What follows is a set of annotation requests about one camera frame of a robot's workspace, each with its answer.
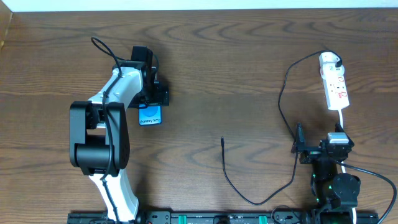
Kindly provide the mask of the blue screen Galaxy smartphone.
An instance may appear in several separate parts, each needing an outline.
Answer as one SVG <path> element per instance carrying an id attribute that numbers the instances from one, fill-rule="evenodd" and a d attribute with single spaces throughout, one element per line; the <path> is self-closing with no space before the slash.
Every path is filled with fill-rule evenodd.
<path id="1" fill-rule="evenodd" d="M 139 125 L 150 126 L 162 123 L 161 106 L 148 106 L 139 108 Z"/>

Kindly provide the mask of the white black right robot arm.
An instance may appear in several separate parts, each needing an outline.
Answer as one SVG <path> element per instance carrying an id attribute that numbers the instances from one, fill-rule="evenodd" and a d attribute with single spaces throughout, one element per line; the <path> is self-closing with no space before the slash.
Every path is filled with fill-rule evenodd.
<path id="1" fill-rule="evenodd" d="M 356 223 L 354 209 L 358 206 L 361 181 L 355 175 L 338 171 L 353 146 L 340 124 L 318 146 L 306 145 L 303 127 L 296 125 L 292 152 L 300 155 L 301 164 L 312 166 L 310 186 L 317 200 L 317 206 L 304 218 L 305 223 Z"/>

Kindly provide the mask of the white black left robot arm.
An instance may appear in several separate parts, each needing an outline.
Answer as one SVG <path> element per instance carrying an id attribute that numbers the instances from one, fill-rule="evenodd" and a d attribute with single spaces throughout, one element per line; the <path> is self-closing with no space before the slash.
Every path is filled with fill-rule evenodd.
<path id="1" fill-rule="evenodd" d="M 127 223 L 137 218 L 139 200 L 125 171 L 130 155 L 126 111 L 139 111 L 139 124 L 162 122 L 162 107 L 170 101 L 169 88 L 156 79 L 153 51 L 135 46 L 131 58 L 116 57 L 111 78 L 89 100 L 74 101 L 69 110 L 69 153 L 99 188 L 108 208 L 107 219 Z"/>

